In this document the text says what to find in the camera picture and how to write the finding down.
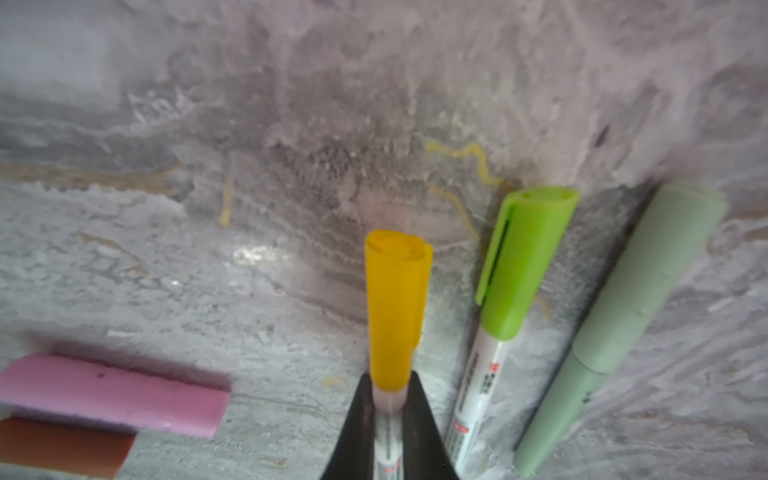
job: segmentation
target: pink marker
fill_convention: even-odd
[[[0,402],[212,439],[229,392],[63,356],[33,354],[0,373]]]

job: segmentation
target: brown object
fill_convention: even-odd
[[[0,421],[0,462],[114,478],[135,435],[34,422]]]

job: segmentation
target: pen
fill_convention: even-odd
[[[578,201],[576,190],[534,187],[502,202],[475,297],[482,308],[480,327],[445,437],[458,473],[482,424],[509,341],[520,330]]]
[[[654,195],[515,451],[534,474],[661,309],[727,211],[723,195],[667,184]]]
[[[373,405],[374,478],[402,479],[402,407],[419,344],[432,247],[418,237],[375,230],[366,238],[366,290]]]

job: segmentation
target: marble surface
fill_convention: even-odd
[[[120,479],[318,478],[367,364],[366,233],[434,246],[415,368],[446,428],[504,192],[573,185],[465,475],[516,478],[514,445],[631,224],[682,178],[732,211],[537,478],[766,478],[766,15],[4,2],[0,367],[47,350],[232,389],[212,442],[142,432]],[[481,144],[505,181],[431,139]]]

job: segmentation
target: yellow cap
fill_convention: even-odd
[[[366,238],[371,378],[396,392],[411,379],[427,299],[432,247],[418,237],[375,230]]]

